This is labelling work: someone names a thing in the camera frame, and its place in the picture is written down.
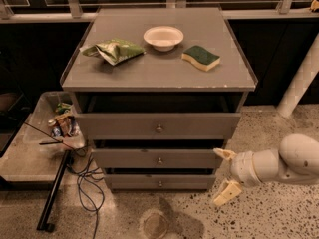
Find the floor drain cover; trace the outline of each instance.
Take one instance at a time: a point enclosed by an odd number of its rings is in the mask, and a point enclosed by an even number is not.
[[[158,213],[151,214],[144,223],[144,233],[149,239],[160,239],[168,230],[167,220]]]

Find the drawer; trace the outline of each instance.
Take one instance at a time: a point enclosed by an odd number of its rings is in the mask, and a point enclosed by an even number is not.
[[[106,174],[105,181],[111,190],[208,190],[215,175],[131,175]]]
[[[93,149],[100,168],[219,168],[221,158],[203,149]]]
[[[77,114],[88,139],[230,139],[240,113]]]

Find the sponge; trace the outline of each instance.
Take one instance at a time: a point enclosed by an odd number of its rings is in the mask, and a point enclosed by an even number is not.
[[[220,63],[220,57],[200,46],[192,46],[181,54],[181,58],[191,62],[197,68],[208,71]]]

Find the gray tabletop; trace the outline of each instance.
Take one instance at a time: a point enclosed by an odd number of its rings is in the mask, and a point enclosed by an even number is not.
[[[144,41],[154,26],[182,30],[183,41],[172,51],[159,52]],[[232,35],[217,8],[102,9],[84,46],[120,38],[146,49],[144,55],[111,66],[104,60],[78,54],[63,83],[73,92],[108,91],[211,91],[241,92],[255,89]],[[208,72],[181,59],[184,50],[199,45],[220,56]]]

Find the bottle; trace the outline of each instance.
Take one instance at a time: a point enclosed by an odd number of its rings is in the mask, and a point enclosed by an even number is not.
[[[51,133],[52,137],[62,136],[61,129],[60,129],[60,127],[55,119],[50,119],[48,121],[48,126],[49,126],[49,128],[52,129],[52,133]]]

